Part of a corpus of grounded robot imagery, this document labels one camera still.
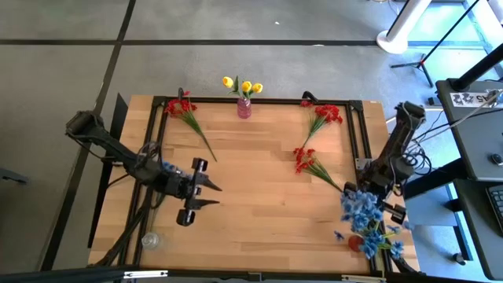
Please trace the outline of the thick black pole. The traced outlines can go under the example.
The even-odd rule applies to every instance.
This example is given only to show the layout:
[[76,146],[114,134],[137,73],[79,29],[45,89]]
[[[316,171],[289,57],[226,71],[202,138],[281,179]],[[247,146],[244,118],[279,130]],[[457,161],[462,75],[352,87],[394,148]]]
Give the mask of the thick black pole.
[[487,54],[458,79],[448,79],[453,90],[467,90],[470,85],[503,60],[503,43]]

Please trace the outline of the red vase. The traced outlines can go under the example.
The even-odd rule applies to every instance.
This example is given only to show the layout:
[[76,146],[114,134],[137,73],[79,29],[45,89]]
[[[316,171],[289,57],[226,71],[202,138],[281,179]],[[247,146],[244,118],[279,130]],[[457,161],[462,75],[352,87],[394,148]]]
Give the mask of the red vase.
[[348,239],[348,246],[353,252],[360,252],[360,247],[364,244],[365,240],[359,235],[352,235]]

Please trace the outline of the red artificial flower bunch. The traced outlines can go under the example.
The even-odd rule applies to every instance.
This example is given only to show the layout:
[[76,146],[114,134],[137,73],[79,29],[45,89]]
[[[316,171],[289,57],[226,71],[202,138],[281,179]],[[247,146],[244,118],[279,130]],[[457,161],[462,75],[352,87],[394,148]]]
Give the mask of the red artificial flower bunch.
[[343,190],[333,181],[324,165],[315,156],[314,149],[304,147],[295,148],[292,152],[296,159],[296,174],[307,173],[327,182],[331,187],[343,192]]
[[167,114],[169,117],[180,119],[189,127],[191,127],[194,130],[194,132],[197,135],[199,135],[200,138],[203,140],[204,144],[210,151],[210,154],[213,157],[214,161],[217,162],[218,160],[209,144],[209,141],[207,140],[201,126],[199,125],[198,121],[196,120],[196,117],[194,116],[194,112],[197,110],[197,106],[190,101],[189,97],[190,94],[191,94],[190,91],[185,91],[183,99],[181,100],[178,99],[178,95],[176,98],[170,99],[163,112]]
[[308,134],[303,147],[306,146],[308,141],[321,129],[323,126],[330,123],[343,122],[343,117],[340,115],[340,110],[335,105],[318,105],[315,106],[313,102],[302,101],[299,106],[306,108],[308,112]]

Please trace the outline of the clear glass vase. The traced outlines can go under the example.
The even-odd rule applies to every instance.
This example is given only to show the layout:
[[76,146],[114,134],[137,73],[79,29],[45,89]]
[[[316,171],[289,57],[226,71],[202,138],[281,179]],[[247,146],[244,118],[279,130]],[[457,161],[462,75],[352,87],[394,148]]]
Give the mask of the clear glass vase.
[[158,233],[148,232],[141,238],[141,245],[144,249],[153,250],[160,244],[160,236]]

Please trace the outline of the black desk leg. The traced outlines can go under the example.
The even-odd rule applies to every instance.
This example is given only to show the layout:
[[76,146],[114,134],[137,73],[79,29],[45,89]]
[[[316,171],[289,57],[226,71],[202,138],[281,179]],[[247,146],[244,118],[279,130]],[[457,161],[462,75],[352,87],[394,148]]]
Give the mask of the black desk leg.
[[467,176],[468,173],[464,161],[461,158],[456,159],[431,171],[428,175],[423,175],[411,182],[407,182],[404,199],[408,200],[417,197],[429,190],[451,183],[456,178],[466,178]]

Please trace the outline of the silver plate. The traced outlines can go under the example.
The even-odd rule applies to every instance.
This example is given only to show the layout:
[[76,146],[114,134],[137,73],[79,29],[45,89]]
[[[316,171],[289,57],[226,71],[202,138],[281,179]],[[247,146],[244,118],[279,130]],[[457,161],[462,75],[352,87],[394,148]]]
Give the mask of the silver plate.
[[341,281],[350,283],[387,283],[386,279],[383,277],[370,277],[353,274],[342,274]]
[[167,270],[136,270],[125,271],[123,279],[140,279],[140,278],[153,278],[153,277],[167,277],[169,272]]

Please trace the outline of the black aluminium table frame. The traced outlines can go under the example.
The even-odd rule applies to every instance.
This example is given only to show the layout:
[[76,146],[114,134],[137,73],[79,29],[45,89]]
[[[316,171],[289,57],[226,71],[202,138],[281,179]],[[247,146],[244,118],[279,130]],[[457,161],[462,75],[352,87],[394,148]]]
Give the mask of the black aluminium table frame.
[[130,99],[121,142],[137,150],[160,140],[163,156],[189,169],[193,158],[209,162],[207,172],[222,191],[203,197],[219,204],[198,212],[189,227],[175,222],[182,202],[167,198],[148,228],[160,235],[156,249],[132,240],[121,260],[139,270],[224,270],[287,273],[373,274],[404,281],[417,274],[410,232],[402,234],[406,261],[388,255],[367,260],[335,233],[349,234],[340,221],[338,192],[309,175],[295,174],[293,149],[303,142],[307,111],[297,99],[260,98],[249,119],[236,114],[231,97],[198,97],[196,117],[217,158],[182,121],[163,118],[164,97]]

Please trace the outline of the grey keyboard desk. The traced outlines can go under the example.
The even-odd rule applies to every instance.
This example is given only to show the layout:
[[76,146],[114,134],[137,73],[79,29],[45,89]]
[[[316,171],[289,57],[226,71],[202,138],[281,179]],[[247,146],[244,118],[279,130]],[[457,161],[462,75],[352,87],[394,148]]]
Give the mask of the grey keyboard desk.
[[487,193],[494,184],[455,179],[453,185],[484,274],[503,281],[503,231]]

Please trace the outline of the black keyboard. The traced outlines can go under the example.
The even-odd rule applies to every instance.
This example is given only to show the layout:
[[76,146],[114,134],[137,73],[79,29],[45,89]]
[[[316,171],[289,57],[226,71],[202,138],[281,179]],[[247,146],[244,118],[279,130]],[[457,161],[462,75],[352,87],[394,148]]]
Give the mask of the black keyboard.
[[486,189],[490,206],[494,212],[497,224],[503,234],[503,185],[492,186]]

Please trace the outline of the black tripod stand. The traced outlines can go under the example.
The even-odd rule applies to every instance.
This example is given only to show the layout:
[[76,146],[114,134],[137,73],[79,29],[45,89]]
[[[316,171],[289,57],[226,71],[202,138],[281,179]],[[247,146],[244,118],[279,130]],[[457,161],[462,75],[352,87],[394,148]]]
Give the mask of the black tripod stand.
[[424,54],[421,54],[420,60],[416,62],[410,62],[405,64],[393,64],[390,68],[405,68],[411,67],[423,72],[425,79],[428,82],[428,85],[432,88],[434,83],[431,79],[431,76],[428,73],[428,70],[425,66],[426,60],[443,44],[446,38],[453,32],[453,30],[459,25],[459,23],[475,8],[475,6],[479,3],[480,0],[475,0],[460,16],[460,18],[453,24],[453,26],[446,32],[446,34],[432,47],[432,49]]

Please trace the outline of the dark chair foot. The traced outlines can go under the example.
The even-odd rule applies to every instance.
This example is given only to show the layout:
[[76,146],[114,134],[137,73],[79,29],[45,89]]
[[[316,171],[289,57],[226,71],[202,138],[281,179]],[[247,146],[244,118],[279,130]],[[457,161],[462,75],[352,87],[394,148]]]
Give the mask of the dark chair foot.
[[7,170],[5,168],[0,167],[0,179],[10,180],[14,182],[18,182],[20,184],[27,184],[29,182],[28,177],[20,175],[14,171]]

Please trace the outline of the pink glass vase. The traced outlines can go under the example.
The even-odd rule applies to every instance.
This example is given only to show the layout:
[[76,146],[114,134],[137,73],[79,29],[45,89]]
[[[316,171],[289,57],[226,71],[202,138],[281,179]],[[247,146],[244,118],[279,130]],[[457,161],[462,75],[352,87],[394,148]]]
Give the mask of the pink glass vase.
[[239,98],[237,101],[237,115],[241,119],[247,119],[252,114],[252,103],[249,99]]

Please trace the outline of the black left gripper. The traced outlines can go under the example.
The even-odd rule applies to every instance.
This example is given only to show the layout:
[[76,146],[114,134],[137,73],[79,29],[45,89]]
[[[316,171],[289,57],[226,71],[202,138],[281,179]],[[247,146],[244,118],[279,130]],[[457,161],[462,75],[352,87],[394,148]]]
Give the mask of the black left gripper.
[[163,169],[168,173],[167,184],[163,189],[163,193],[177,199],[183,200],[183,208],[178,211],[176,223],[180,226],[190,226],[196,218],[196,211],[202,207],[219,204],[217,200],[197,199],[202,189],[200,186],[205,186],[216,191],[222,191],[214,184],[209,177],[204,174],[207,169],[207,161],[201,158],[194,158],[192,175],[186,174],[179,167],[167,161],[162,162]]

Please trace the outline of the white printed marker tag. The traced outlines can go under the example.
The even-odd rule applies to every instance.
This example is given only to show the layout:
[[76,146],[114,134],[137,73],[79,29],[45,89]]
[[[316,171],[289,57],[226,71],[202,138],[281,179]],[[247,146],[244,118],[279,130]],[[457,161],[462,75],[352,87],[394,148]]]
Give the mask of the white printed marker tag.
[[450,93],[450,100],[454,107],[478,108],[489,98],[487,93],[457,92]]

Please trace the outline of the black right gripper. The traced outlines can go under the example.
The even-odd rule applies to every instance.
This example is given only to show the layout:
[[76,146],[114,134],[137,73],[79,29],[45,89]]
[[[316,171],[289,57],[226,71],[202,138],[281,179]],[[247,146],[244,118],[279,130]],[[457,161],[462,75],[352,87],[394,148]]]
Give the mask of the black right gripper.
[[[358,192],[358,189],[355,184],[347,182],[344,185],[343,189],[345,194],[348,193],[356,193]],[[384,211],[391,213],[391,219],[398,223],[398,224],[403,224],[405,221],[406,217],[406,209],[398,204],[395,204],[392,206],[391,204],[388,204],[384,202]]]

